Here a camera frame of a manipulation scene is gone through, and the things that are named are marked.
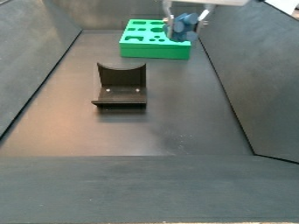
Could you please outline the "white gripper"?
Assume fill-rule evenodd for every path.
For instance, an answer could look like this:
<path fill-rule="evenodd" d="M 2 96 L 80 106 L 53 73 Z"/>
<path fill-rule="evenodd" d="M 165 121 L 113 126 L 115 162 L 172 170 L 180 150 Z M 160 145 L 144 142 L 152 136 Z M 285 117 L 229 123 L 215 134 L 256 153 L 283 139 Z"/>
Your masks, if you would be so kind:
<path fill-rule="evenodd" d="M 201 27 L 207 24 L 207 18 L 213 12 L 216 5 L 243 6 L 249 0 L 163 0 L 163 12 L 165 18 L 163 21 L 167 23 L 167 37 L 172 38 L 173 34 L 173 14 L 171 13 L 172 2 L 204 4 L 204 10 L 197 17 L 196 33 L 200 33 Z"/>

